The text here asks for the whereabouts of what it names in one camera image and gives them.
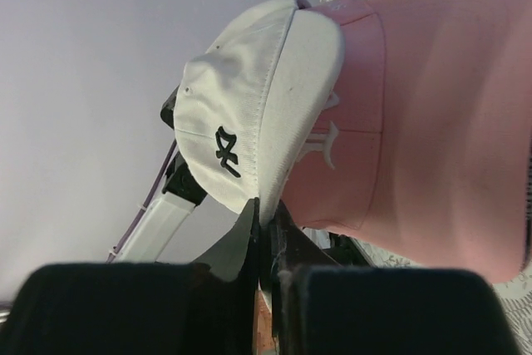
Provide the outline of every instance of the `cap seam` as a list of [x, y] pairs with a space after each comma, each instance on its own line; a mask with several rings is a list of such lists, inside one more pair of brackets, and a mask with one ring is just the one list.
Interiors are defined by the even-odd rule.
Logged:
[[377, 185], [379, 182], [379, 175], [382, 168], [382, 145], [383, 145], [383, 136], [384, 136], [384, 126], [385, 126], [385, 120], [386, 116], [384, 115], [386, 104], [386, 69], [387, 69], [387, 42], [386, 42], [386, 32], [384, 30], [384, 24], [382, 22], [381, 16], [376, 12], [375, 16], [377, 17], [377, 20], [379, 22], [379, 25], [381, 27], [381, 33], [382, 33], [382, 103], [381, 103], [381, 133], [380, 133], [380, 140], [379, 140], [379, 152], [377, 156], [377, 168], [375, 170], [375, 177], [373, 179], [373, 187], [372, 187], [372, 194], [369, 198], [369, 201], [367, 203], [366, 213], [362, 217], [362, 224], [363, 226], [366, 223], [367, 216], [372, 210], [373, 202], [375, 201], [375, 196], [377, 195]]
[[277, 48], [275, 49], [275, 53], [272, 55], [272, 59], [270, 60], [270, 66], [269, 66], [269, 69], [268, 69], [268, 74], [266, 75], [266, 77], [264, 78], [264, 82], [263, 82], [263, 93], [262, 93], [262, 96], [260, 98], [260, 103], [257, 107], [257, 109], [255, 110], [256, 112], [256, 115], [258, 116], [258, 120], [257, 120], [257, 125], [256, 125], [256, 140], [254, 142], [254, 150], [255, 150], [255, 165], [254, 165], [254, 180], [257, 184], [257, 190], [258, 192], [260, 192], [260, 188], [259, 188], [259, 173], [258, 173], [258, 163], [259, 163], [259, 143], [260, 143], [260, 136], [261, 136], [261, 133], [262, 133], [262, 124], [263, 124], [263, 119], [264, 119], [264, 113], [262, 112], [259, 112], [260, 110], [263, 110], [265, 109], [265, 105], [266, 103], [268, 102], [268, 96], [269, 96], [269, 92], [270, 92], [270, 89], [271, 89], [271, 83], [272, 83], [272, 80], [273, 80], [273, 76], [275, 75], [275, 71], [277, 70], [277, 64], [278, 64], [278, 61], [279, 61], [279, 58], [280, 58], [280, 55], [283, 51], [283, 48], [284, 48], [284, 43], [286, 42], [286, 37], [288, 35], [288, 31], [289, 31], [289, 27], [292, 23], [292, 20], [293, 20], [293, 15], [295, 13], [296, 9], [292, 7], [292, 12], [290, 13], [289, 17], [286, 19], [284, 25], [283, 25], [283, 35], [282, 37], [279, 39], [279, 42], [278, 42], [278, 45], [277, 45]]
[[191, 132], [191, 131], [185, 131], [185, 130], [183, 130], [183, 129], [174, 128], [174, 131], [176, 131], [176, 132], [180, 132], [180, 133], [185, 133], [185, 134], [187, 134], [187, 135], [198, 136], [198, 137], [204, 137], [205, 139], [214, 139], [214, 136], [202, 135], [202, 134], [200, 134], [200, 133]]

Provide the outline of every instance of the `black ny logo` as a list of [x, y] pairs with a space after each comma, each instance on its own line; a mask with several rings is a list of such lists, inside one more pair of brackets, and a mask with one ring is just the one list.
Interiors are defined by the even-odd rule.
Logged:
[[[227, 146], [224, 146], [222, 140], [227, 142]], [[228, 170], [231, 175], [236, 178], [239, 178], [240, 174], [231, 165], [227, 163], [228, 161], [231, 161], [234, 165], [239, 164], [239, 157], [235, 153], [231, 152], [234, 145], [236, 145], [236, 135], [231, 135], [230, 133], [227, 133], [221, 126], [216, 132], [216, 144], [218, 145], [218, 151], [216, 151], [216, 158], [221, 159], [220, 165], [222, 165], [223, 168]]]

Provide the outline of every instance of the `baseball cap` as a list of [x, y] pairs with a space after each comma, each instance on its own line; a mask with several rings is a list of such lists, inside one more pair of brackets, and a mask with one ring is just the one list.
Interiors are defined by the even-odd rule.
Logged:
[[532, 0], [314, 9], [341, 26], [347, 50], [339, 101], [311, 134], [321, 143], [284, 188], [294, 222], [513, 279], [530, 263]]
[[190, 173], [235, 213], [259, 198], [261, 224], [342, 68], [339, 26], [309, 6], [271, 0], [241, 14], [185, 65], [176, 96], [175, 138]]

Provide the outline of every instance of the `black object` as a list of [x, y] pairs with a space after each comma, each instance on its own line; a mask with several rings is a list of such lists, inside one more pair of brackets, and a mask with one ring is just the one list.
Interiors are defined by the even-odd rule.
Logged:
[[520, 353], [494, 292], [465, 271], [302, 267], [286, 302], [283, 354]]
[[350, 237], [329, 233], [331, 248], [323, 252], [341, 265], [372, 266]]
[[196, 206], [199, 206], [207, 196], [207, 192], [198, 185], [190, 173], [189, 166], [180, 153], [177, 153], [166, 169], [166, 181], [162, 192], [167, 191]]
[[162, 108], [160, 109], [160, 119], [172, 129], [174, 129], [175, 98], [177, 97], [177, 91], [179, 88], [180, 87], [177, 86], [174, 91], [172, 91], [172, 94], [170, 97], [168, 97], [168, 99], [165, 101], [165, 104], [163, 104]]
[[291, 273], [301, 265], [337, 265], [300, 228], [283, 202], [273, 220], [261, 235], [260, 287], [272, 305], [273, 335], [279, 345], [288, 345], [289, 336], [283, 334], [286, 321], [283, 315], [289, 304], [285, 300]]
[[2, 355], [252, 355], [259, 282], [257, 200], [248, 251], [223, 281], [208, 264], [68, 264], [35, 272], [0, 331]]

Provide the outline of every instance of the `cap brim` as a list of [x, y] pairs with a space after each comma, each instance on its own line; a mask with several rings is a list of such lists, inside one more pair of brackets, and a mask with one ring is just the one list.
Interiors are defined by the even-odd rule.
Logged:
[[298, 10], [273, 75], [259, 137], [260, 223], [273, 217], [286, 179], [342, 69], [340, 27]]

